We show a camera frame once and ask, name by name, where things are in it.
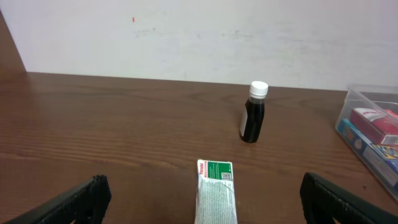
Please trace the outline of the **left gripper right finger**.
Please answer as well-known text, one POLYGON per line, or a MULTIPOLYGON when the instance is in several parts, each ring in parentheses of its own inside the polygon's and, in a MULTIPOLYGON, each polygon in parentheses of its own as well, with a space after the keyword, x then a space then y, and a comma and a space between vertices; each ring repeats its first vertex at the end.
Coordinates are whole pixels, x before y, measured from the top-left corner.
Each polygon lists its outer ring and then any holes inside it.
POLYGON ((303 177, 300 198, 308 224, 397 224, 397 216, 312 172, 303 177))

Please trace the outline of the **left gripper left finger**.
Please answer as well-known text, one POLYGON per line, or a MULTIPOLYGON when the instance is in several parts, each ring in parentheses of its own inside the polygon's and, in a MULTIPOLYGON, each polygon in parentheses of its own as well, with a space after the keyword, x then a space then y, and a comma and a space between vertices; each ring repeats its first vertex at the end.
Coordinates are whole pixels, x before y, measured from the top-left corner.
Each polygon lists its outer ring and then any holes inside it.
POLYGON ((6 222, 6 224, 101 224, 111 201, 105 175, 90 180, 52 198, 6 222))

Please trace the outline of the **blue Kool Fever box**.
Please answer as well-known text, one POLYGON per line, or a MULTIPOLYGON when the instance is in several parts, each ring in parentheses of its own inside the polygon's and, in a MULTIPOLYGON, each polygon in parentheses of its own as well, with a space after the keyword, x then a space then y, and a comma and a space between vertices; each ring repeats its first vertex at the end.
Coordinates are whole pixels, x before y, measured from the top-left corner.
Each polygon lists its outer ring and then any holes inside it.
POLYGON ((397 147, 373 144, 348 119, 341 119, 336 130, 383 184, 397 192, 397 147))

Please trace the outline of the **red medicine box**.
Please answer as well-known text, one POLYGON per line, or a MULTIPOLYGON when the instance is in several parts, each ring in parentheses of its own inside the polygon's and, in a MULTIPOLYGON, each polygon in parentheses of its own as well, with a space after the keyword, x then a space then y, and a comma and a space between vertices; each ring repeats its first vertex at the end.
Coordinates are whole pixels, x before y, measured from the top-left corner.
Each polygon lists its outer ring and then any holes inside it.
POLYGON ((374 109, 355 108, 349 121, 372 143, 397 145, 397 114, 386 109, 382 114, 374 109))

